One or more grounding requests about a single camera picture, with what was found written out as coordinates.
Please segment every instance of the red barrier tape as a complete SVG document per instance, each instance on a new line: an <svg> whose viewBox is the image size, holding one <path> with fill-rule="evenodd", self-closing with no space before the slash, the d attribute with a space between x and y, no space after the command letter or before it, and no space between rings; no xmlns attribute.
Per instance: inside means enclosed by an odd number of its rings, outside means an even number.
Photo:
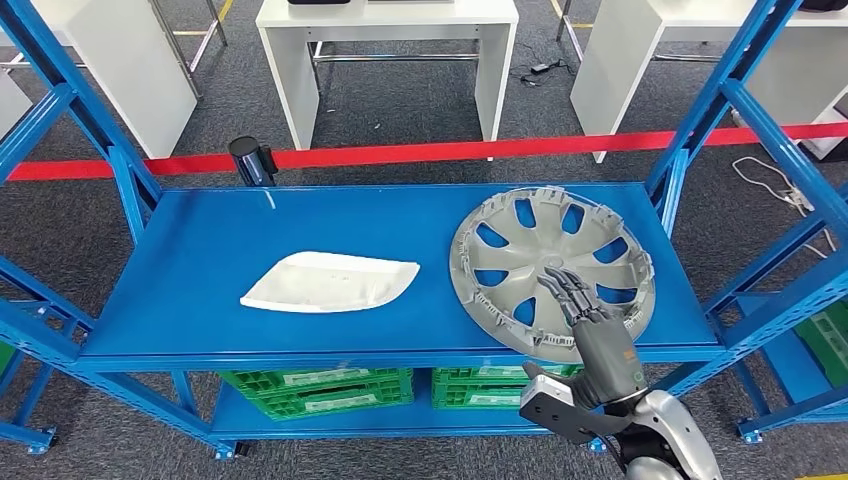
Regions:
<svg viewBox="0 0 848 480"><path fill-rule="evenodd" d="M794 139L848 137L848 122L784 127ZM666 148L674 132L623 133L618 135L521 138L496 142L429 143L376 147L321 148L307 151L279 150L274 161L281 169L344 167L415 162L443 162L487 157L526 157L588 152L627 152ZM713 131L707 145L759 143L749 128L721 128ZM146 160L154 175L182 175L234 171L228 154L192 155ZM110 178L112 169L104 160L24 162L9 180L67 180Z"/></svg>

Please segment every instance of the white table leg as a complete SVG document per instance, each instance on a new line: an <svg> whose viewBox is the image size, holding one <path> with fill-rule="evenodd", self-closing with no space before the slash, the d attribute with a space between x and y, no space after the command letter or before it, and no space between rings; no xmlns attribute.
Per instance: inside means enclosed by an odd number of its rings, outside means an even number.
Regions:
<svg viewBox="0 0 848 480"><path fill-rule="evenodd" d="M474 98L484 141L498 139L515 30L515 24L480 25L480 58Z"/></svg>
<svg viewBox="0 0 848 480"><path fill-rule="evenodd" d="M601 2L571 103L586 135L615 133L663 33L646 0ZM606 152L595 152L603 162Z"/></svg>
<svg viewBox="0 0 848 480"><path fill-rule="evenodd" d="M312 72L306 29L260 28L259 36L289 124L294 147L309 150L318 115L318 85Z"/></svg>
<svg viewBox="0 0 848 480"><path fill-rule="evenodd" d="M147 0L93 0L60 28L147 155L170 156L197 100Z"/></svg>
<svg viewBox="0 0 848 480"><path fill-rule="evenodd" d="M777 123L813 123L848 93L848 29L784 29L747 87Z"/></svg>
<svg viewBox="0 0 848 480"><path fill-rule="evenodd" d="M3 138L32 106L26 94L9 74L0 70L0 138Z"/></svg>

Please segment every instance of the blue shelf surface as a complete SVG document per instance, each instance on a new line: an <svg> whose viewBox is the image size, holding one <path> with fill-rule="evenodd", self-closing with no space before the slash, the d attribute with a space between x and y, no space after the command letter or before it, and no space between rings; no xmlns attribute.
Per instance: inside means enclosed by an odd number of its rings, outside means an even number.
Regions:
<svg viewBox="0 0 848 480"><path fill-rule="evenodd" d="M770 295L774 294L740 296L739 308L743 314L749 314ZM833 389L815 358L794 330L789 330L766 343L762 353L789 402L802 402ZM826 421L828 418L834 418L833 421L838 421L838 418L843 421L848 419L848 405L833 407L809 416L809 419L816 422Z"/></svg>
<svg viewBox="0 0 848 480"><path fill-rule="evenodd" d="M430 399L429 370L416 370L413 381L415 401L410 405L355 410L282 422L268 418L224 382L212 419L212 432L222 440L550 433L521 418L517 410L434 409Z"/></svg>
<svg viewBox="0 0 848 480"><path fill-rule="evenodd" d="M466 314L448 254L472 209L522 186L167 191L80 364L100 371L519 364L521 355ZM563 187L618 212L653 258L657 302L637 342L643 361L705 361L723 351L643 185ZM239 304L271 266L303 250L414 261L421 271L397 300L373 310L315 316Z"/></svg>

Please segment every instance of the gray carpet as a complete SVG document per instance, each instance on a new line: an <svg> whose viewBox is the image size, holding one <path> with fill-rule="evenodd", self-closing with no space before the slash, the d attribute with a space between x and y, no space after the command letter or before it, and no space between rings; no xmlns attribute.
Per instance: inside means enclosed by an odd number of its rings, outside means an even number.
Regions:
<svg viewBox="0 0 848 480"><path fill-rule="evenodd" d="M178 29L205 23L200 0L176 0L167 14ZM556 18L548 0L519 0L521 23L513 65L574 55L553 41ZM575 19L591 22L598 0L578 1ZM291 141L253 24L258 0L236 0L226 19L230 46L213 40L198 71L205 98L192 116L177 154L222 151L228 140L251 134L274 147ZM579 32L586 41L588 31ZM181 40L187 49L197 39ZM338 52L461 51L466 42L337 44ZM716 51L720 45L667 44L676 53ZM672 129L703 84L709 66L652 64L624 120L622 131ZM315 146L367 145L480 138L473 101L473 71L464 64L336 64L320 67L324 93ZM43 89L27 72L14 73L26 90ZM568 92L573 78L557 69L543 86L511 79L502 136L579 134ZM765 158L758 147L707 149L687 177L674 243L699 296L727 282L797 215L763 191L736 177L730 162L745 155ZM68 120L57 125L31 159L90 158L94 151ZM367 168L286 171L282 184L380 184L495 181L637 180L656 152L614 154L603 165L589 155L470 161ZM844 164L827 164L835 184L848 180ZM166 185L235 185L234 174L163 178ZM130 241L111 181L14 183L0 190L0 253L32 271L72 301L97 314L130 252ZM770 286L779 287L810 265L800 258L781 268ZM762 361L749 364L769 398L780 395ZM0 402L8 417L34 371L28 362ZM652 378L671 366L653 366ZM146 383L170 392L162 375ZM208 412L214 377L195 374L197 396ZM776 479L848 471L848 428L796 426L744 446L737 419L751 414L749 400L725 373L686 396L729 479ZM590 455L553 436L406 440L262 441L248 458L215 462L198 442L63 375L54 375L32 418L35 426L56 425L58 444L43 457L21 446L0 445L0 477L15 479L607 479L619 478L608 456Z"/></svg>

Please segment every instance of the yellow floor line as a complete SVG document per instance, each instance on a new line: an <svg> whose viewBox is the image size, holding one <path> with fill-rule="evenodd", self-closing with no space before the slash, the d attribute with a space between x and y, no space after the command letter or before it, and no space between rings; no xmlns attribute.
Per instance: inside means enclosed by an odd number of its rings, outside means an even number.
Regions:
<svg viewBox="0 0 848 480"><path fill-rule="evenodd" d="M559 6L559 0L551 0L551 6L554 7L557 20L562 18L562 7ZM595 25L592 23L572 23L571 26L574 28L592 28Z"/></svg>
<svg viewBox="0 0 848 480"><path fill-rule="evenodd" d="M826 475L824 477L801 477L798 480L848 480L848 474Z"/></svg>
<svg viewBox="0 0 848 480"><path fill-rule="evenodd" d="M554 12L556 12L557 18L562 18L562 8L559 6L559 1L551 0L551 6L554 7Z"/></svg>
<svg viewBox="0 0 848 480"><path fill-rule="evenodd" d="M218 21L222 24L224 23L224 19L227 18L227 14L230 13L233 1L226 0L224 5L221 6L221 10L218 10ZM206 35L206 30L176 30L174 31L174 35L178 37L202 37Z"/></svg>
<svg viewBox="0 0 848 480"><path fill-rule="evenodd" d="M227 18L227 14L230 13L230 7L233 6L233 0L227 0L224 2L224 5L221 7L221 10L218 11L218 21L224 23L224 19Z"/></svg>

